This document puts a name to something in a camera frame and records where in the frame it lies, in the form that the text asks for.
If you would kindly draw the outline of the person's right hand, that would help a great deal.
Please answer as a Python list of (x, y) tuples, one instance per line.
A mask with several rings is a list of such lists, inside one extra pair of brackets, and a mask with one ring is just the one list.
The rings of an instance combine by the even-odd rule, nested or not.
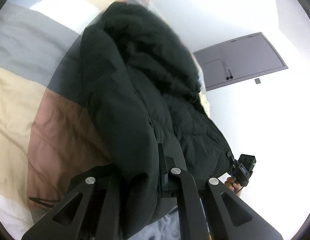
[(235, 193), (237, 196), (241, 196), (241, 191), (243, 189), (243, 186), (240, 183), (238, 183), (235, 178), (228, 177), (226, 181), (224, 182), (224, 185), (226, 185), (226, 187), (230, 191)]

